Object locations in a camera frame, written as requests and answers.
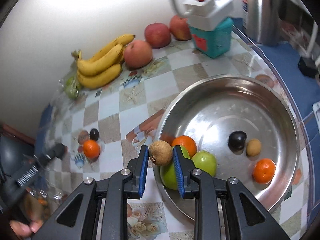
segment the stainless steel bowl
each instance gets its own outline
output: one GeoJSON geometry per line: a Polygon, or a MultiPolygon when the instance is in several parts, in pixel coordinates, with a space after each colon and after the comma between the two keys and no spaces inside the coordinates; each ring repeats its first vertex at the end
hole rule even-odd
{"type": "MultiPolygon", "coordinates": [[[[291,186],[300,154],[294,118],[272,89],[253,78],[220,75],[203,79],[181,92],[164,113],[156,139],[171,143],[179,135],[192,137],[198,151],[215,155],[216,178],[237,177],[270,212],[291,186]],[[246,142],[260,140],[262,150],[258,156],[248,157],[245,149],[242,153],[229,149],[228,137],[237,130],[247,134],[246,142]],[[263,158],[276,164],[276,174],[269,185],[258,184],[252,178],[256,162],[263,158]]],[[[164,200],[194,220],[195,201],[183,200],[178,191],[165,188],[159,167],[153,169],[164,200]]]]}

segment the banana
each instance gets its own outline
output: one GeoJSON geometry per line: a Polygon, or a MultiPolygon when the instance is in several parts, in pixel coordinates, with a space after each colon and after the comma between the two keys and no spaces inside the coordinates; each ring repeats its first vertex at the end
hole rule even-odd
{"type": "Polygon", "coordinates": [[[115,64],[109,67],[104,72],[100,73],[95,77],[86,77],[82,75],[79,70],[77,71],[77,78],[81,85],[89,89],[97,89],[102,87],[112,80],[117,78],[122,72],[122,68],[120,64],[115,64]]]}
{"type": "Polygon", "coordinates": [[[123,35],[119,36],[118,38],[114,39],[109,44],[107,44],[99,52],[94,54],[93,57],[90,58],[88,61],[94,62],[94,61],[102,58],[106,53],[108,53],[117,44],[121,44],[122,46],[128,45],[131,41],[133,41],[133,39],[135,37],[136,37],[136,35],[133,35],[133,34],[123,34],[123,35]]]}
{"type": "Polygon", "coordinates": [[[123,46],[121,44],[117,44],[102,58],[94,62],[81,59],[81,51],[79,51],[78,59],[76,59],[78,70],[84,76],[96,76],[101,72],[105,71],[107,68],[111,67],[113,64],[116,63],[116,61],[118,61],[118,59],[122,55],[122,48],[123,46]]]}
{"type": "Polygon", "coordinates": [[[116,61],[115,64],[120,64],[120,65],[122,65],[122,64],[124,63],[124,56],[123,56],[124,49],[125,49],[125,47],[122,48],[122,53],[120,54],[120,56],[119,56],[119,58],[118,58],[118,60],[116,61]]]}

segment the metal screw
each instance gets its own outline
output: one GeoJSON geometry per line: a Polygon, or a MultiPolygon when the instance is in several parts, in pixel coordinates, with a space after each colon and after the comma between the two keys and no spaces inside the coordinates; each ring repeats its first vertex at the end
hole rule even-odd
{"type": "Polygon", "coordinates": [[[201,169],[193,169],[193,170],[192,170],[192,173],[193,173],[194,175],[200,175],[200,174],[202,173],[202,171],[201,171],[201,169]]]}
{"type": "Polygon", "coordinates": [[[231,184],[235,185],[235,184],[238,184],[239,179],[237,179],[237,178],[235,178],[235,177],[231,177],[231,178],[229,179],[229,181],[230,181],[231,184]]]}
{"type": "Polygon", "coordinates": [[[123,169],[123,170],[121,170],[121,174],[122,175],[129,175],[130,174],[130,170],[129,169],[123,169]]]}
{"type": "Polygon", "coordinates": [[[86,177],[84,180],[83,180],[84,184],[86,185],[90,185],[92,182],[93,182],[93,178],[91,177],[86,177]]]}

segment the red apple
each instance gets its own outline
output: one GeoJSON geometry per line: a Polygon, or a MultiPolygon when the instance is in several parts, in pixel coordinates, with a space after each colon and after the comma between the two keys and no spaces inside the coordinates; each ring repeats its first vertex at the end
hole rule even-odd
{"type": "Polygon", "coordinates": [[[144,30],[144,38],[154,49],[169,45],[171,33],[167,25],[163,23],[149,24],[144,30]]]}
{"type": "Polygon", "coordinates": [[[123,56],[129,68],[140,68],[152,60],[152,48],[149,43],[136,40],[128,44],[123,56]]]}
{"type": "Polygon", "coordinates": [[[170,21],[170,31],[178,41],[188,41],[191,39],[187,20],[187,18],[181,18],[178,15],[175,15],[170,21]]]}

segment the table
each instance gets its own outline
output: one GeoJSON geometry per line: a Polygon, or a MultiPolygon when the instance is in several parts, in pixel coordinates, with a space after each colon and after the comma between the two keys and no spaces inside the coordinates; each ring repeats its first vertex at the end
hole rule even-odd
{"type": "MultiPolygon", "coordinates": [[[[96,180],[111,177],[138,156],[137,149],[142,143],[152,142],[158,121],[154,114],[163,112],[181,91],[214,75],[247,75],[272,87],[289,106],[298,125],[301,152],[297,176],[287,195],[289,198],[272,215],[291,239],[299,239],[307,226],[308,135],[300,125],[299,110],[277,70],[257,52],[235,33],[230,51],[216,59],[194,49],[192,41],[172,41],[165,48],[154,49],[155,60],[146,67],[134,72],[124,67],[122,74],[106,87],[86,91],[76,103],[66,102],[63,111],[54,108],[45,146],[61,142],[69,148],[69,153],[62,161],[55,160],[46,171],[49,184],[56,191],[70,194],[85,177],[96,180]],[[82,163],[77,152],[78,134],[92,128],[99,130],[104,150],[96,162],[84,162],[78,168],[82,163]]],[[[163,202],[151,164],[143,198],[128,202],[133,209],[133,216],[128,219],[132,239],[192,239],[193,222],[163,202]]]]}

